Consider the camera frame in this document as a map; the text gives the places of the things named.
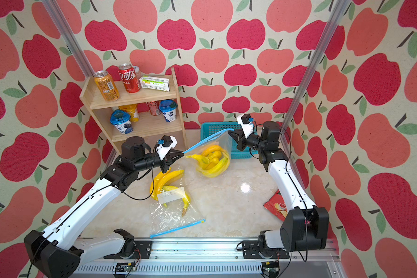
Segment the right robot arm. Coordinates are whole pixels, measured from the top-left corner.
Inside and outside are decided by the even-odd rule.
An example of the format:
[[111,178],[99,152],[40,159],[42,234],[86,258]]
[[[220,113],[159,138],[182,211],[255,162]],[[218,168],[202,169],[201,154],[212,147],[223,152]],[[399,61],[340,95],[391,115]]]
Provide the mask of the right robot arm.
[[286,205],[287,215],[277,230],[262,231],[258,236],[260,255],[272,258],[275,254],[298,252],[303,261],[310,250],[326,246],[329,213],[318,207],[297,180],[288,155],[279,147],[281,127],[267,121],[261,134],[255,132],[255,122],[249,114],[238,117],[239,129],[230,130],[237,149],[250,148],[258,152],[258,160],[273,178]]

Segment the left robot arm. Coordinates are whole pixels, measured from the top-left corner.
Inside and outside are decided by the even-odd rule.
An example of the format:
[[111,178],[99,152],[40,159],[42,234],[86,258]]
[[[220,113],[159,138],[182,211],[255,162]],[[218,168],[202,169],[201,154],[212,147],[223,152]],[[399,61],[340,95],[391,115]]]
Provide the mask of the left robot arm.
[[108,236],[81,240],[79,236],[91,221],[135,181],[141,172],[158,167],[165,173],[184,154],[176,150],[177,140],[163,136],[151,148],[139,136],[128,138],[122,153],[72,208],[43,231],[31,231],[24,244],[31,261],[48,278],[68,278],[78,267],[95,259],[115,255],[123,259],[139,256],[133,235],[116,229]]

